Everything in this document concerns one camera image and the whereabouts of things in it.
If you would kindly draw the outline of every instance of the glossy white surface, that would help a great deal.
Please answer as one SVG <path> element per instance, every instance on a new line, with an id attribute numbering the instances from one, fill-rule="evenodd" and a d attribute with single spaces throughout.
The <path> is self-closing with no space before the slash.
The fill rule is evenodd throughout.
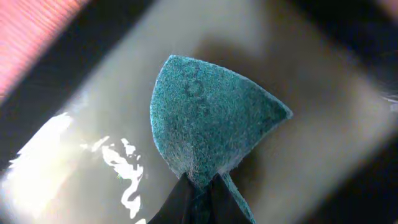
<path id="1" fill-rule="evenodd" d="M 149 121 L 154 81 L 170 54 L 232 69 L 295 113 L 233 172 L 258 223 L 297 222 L 394 125 L 351 55 L 283 1 L 164 0 L 93 72 L 85 106 L 65 107 L 66 130 L 53 127 L 13 163 L 10 174 L 20 164 L 31 173 L 6 182 L 20 189 L 7 193 L 10 205 L 17 200 L 10 211 L 25 214 L 16 223 L 143 224 L 154 216 L 177 181 Z"/>

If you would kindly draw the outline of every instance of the pink textured fabric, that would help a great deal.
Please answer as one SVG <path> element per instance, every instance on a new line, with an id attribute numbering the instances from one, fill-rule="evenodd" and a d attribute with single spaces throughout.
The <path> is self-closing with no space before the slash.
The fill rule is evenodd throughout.
<path id="1" fill-rule="evenodd" d="M 88 0 L 0 0 L 0 100 Z"/>

